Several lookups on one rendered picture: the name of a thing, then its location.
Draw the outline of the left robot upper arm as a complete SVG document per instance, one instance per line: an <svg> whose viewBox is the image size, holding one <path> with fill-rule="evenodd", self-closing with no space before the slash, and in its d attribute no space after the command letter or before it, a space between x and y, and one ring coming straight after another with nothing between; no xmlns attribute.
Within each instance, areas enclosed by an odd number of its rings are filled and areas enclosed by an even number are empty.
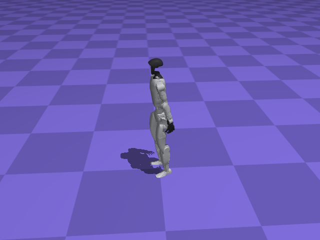
<svg viewBox="0 0 320 240"><path fill-rule="evenodd" d="M156 83L156 90L158 91L159 97L162 102L160 102L159 106L161 109L164 109L163 106L165 103L168 104L167 95L166 95L166 87L164 83L161 81Z"/></svg>

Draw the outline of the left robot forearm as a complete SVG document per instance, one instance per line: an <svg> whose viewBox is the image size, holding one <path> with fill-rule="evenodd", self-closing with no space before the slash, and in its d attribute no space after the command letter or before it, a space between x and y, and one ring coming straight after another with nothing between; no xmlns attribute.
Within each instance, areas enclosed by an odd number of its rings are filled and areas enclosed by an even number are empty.
<svg viewBox="0 0 320 240"><path fill-rule="evenodd" d="M173 123L172 115L170 112L170 107L167 103L163 105L163 112L165 114L165 118L169 121L169 124Z"/></svg>

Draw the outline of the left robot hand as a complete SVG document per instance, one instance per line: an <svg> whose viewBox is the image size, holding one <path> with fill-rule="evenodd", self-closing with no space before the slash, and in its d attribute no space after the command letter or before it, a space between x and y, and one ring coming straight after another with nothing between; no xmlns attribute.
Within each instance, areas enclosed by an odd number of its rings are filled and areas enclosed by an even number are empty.
<svg viewBox="0 0 320 240"><path fill-rule="evenodd" d="M170 124L168 120L167 120L167 124L168 124L168 128L165 131L165 133L168 131L167 133L169 134L169 133L173 132L173 130L175 130L175 126L173 125L173 123Z"/></svg>

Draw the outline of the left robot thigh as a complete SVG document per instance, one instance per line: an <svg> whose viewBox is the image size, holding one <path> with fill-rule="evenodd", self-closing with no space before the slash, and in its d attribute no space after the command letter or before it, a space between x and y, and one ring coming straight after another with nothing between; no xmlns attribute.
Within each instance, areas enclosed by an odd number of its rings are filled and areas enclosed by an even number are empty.
<svg viewBox="0 0 320 240"><path fill-rule="evenodd" d="M168 129L167 120L165 119L165 117L161 117L160 121L157 123L157 126L156 126L155 137L156 137L157 146L161 150L162 153L164 152L165 147L169 147L166 144L165 130L167 130L167 129Z"/></svg>

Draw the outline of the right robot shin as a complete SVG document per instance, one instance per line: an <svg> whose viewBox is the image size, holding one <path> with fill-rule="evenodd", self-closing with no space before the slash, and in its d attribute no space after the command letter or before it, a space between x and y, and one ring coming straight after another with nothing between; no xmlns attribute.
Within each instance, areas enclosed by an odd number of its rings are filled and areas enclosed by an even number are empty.
<svg viewBox="0 0 320 240"><path fill-rule="evenodd" d="M162 162L161 161L161 156L160 156L160 149L159 149L156 141L154 141L154 143L155 143L156 152L157 152L157 155L158 155L158 158L159 158L159 162Z"/></svg>

